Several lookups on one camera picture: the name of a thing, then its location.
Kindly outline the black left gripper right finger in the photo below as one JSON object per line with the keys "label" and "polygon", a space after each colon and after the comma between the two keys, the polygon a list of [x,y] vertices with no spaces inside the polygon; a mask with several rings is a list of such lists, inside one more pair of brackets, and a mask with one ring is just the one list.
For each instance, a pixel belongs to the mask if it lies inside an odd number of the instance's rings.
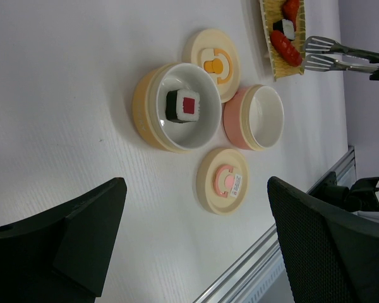
{"label": "black left gripper right finger", "polygon": [[278,177],[267,191],[295,302],[379,302],[379,223]]}

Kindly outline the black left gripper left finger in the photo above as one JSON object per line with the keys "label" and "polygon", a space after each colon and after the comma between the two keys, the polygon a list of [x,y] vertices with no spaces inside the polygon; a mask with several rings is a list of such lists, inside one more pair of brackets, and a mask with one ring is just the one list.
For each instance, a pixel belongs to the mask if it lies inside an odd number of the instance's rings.
{"label": "black left gripper left finger", "polygon": [[126,200],[113,178],[0,227],[0,302],[95,302],[101,297]]}

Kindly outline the metal serving tongs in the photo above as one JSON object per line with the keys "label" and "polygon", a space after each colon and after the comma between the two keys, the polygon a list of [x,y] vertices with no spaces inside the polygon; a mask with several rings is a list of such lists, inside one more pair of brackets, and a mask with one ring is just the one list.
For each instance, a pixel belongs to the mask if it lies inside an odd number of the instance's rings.
{"label": "metal serving tongs", "polygon": [[372,74],[379,69],[379,52],[344,46],[337,41],[310,36],[303,50],[306,53],[301,67],[310,71],[355,71]]}

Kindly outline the red toy sausage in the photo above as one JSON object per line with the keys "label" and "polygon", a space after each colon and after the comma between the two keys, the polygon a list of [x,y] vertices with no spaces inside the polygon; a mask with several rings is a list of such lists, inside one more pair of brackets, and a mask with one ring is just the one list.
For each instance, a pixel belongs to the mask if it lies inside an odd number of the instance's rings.
{"label": "red toy sausage", "polygon": [[274,49],[280,54],[280,56],[293,67],[301,65],[303,59],[300,52],[292,45],[291,41],[286,36],[278,31],[274,30],[270,34],[270,41]]}

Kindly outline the green sushi roll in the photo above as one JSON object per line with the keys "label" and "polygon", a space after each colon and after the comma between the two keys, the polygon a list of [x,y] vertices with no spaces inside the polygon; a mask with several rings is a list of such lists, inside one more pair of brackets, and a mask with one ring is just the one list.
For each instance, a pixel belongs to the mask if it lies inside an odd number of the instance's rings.
{"label": "green sushi roll", "polygon": [[282,32],[286,38],[290,41],[295,40],[296,32],[294,29],[294,24],[291,20],[281,19],[273,23],[273,30],[278,30]]}

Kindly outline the red sushi roll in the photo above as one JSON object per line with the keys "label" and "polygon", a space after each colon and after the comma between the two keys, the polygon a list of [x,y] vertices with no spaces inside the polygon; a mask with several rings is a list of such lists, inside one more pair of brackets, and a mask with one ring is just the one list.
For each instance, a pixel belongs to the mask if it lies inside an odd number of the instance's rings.
{"label": "red sushi roll", "polygon": [[200,94],[183,88],[169,91],[165,116],[168,121],[175,123],[197,122],[200,118]]}

